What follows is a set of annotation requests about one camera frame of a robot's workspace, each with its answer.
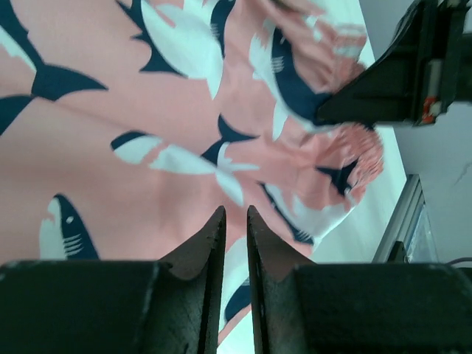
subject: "pink cloth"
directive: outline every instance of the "pink cloth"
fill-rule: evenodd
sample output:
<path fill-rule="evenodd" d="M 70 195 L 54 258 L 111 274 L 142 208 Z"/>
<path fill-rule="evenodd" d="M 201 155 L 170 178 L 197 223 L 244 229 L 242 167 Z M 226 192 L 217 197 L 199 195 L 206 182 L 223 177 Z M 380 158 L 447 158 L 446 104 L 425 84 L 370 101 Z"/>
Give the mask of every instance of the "pink cloth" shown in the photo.
<path fill-rule="evenodd" d="M 381 172 L 382 147 L 364 126 L 316 121 L 362 70 L 365 30 L 291 1 L 303 13 L 2 1 L 0 260 L 159 259 L 221 204 L 228 255 L 251 204 L 310 255 Z M 247 273 L 243 248 L 231 257 L 221 338 L 247 312 L 225 314 Z"/>

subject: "pink fabric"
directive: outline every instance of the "pink fabric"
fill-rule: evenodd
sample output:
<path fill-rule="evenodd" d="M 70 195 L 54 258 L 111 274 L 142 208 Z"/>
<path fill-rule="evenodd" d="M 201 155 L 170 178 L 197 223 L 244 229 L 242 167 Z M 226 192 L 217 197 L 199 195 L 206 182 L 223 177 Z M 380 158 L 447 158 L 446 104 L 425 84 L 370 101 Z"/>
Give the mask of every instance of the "pink fabric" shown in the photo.
<path fill-rule="evenodd" d="M 0 110 L 0 261 L 76 257 L 85 233 L 100 259 L 159 259 L 221 204 L 228 250 L 245 236 L 253 204 L 310 255 L 362 199 L 382 169 L 377 133 L 298 117 L 272 83 L 287 62 L 266 50 L 280 28 L 294 75 L 317 94 L 335 92 L 362 70 L 364 29 L 334 25 L 319 1 L 291 0 L 303 13 L 270 0 L 221 1 L 230 10 L 223 33 L 209 22 L 215 0 L 11 1 L 42 63 L 0 14 L 0 107 L 8 107 Z M 151 41 L 133 38 L 142 29 L 130 9 L 147 14 Z M 153 44 L 181 74 L 143 70 Z M 53 97 L 46 83 L 62 85 L 60 75 L 41 81 L 44 64 L 94 83 Z M 219 123 L 240 137 L 224 141 Z M 349 188 L 340 190 L 329 170 L 346 166 Z M 77 214 L 65 217 L 66 203 Z M 83 231 L 65 235 L 74 218 Z"/>

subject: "shark print fabric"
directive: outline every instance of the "shark print fabric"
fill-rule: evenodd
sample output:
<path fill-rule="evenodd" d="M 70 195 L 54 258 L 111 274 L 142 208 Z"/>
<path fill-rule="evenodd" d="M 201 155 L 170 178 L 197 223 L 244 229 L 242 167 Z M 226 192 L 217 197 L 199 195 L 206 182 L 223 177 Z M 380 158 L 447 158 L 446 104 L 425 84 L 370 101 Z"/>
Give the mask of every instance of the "shark print fabric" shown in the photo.
<path fill-rule="evenodd" d="M 287 4 L 0 1 L 0 261 L 156 260 L 224 205 L 224 340 L 248 207 L 308 257 L 382 171 L 373 127 L 316 118 L 365 29 Z"/>

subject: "gray wall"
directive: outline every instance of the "gray wall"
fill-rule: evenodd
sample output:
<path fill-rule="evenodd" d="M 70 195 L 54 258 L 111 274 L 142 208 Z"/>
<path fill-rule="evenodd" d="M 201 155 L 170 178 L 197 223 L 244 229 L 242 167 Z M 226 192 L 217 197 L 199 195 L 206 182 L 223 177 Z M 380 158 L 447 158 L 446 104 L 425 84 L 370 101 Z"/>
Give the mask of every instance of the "gray wall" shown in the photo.
<path fill-rule="evenodd" d="M 361 0 L 376 58 L 411 3 Z M 466 30 L 472 30 L 472 11 Z M 440 259 L 472 257 L 472 106 L 452 105 L 432 127 L 396 128 L 395 133 L 406 172 L 420 174 Z"/>

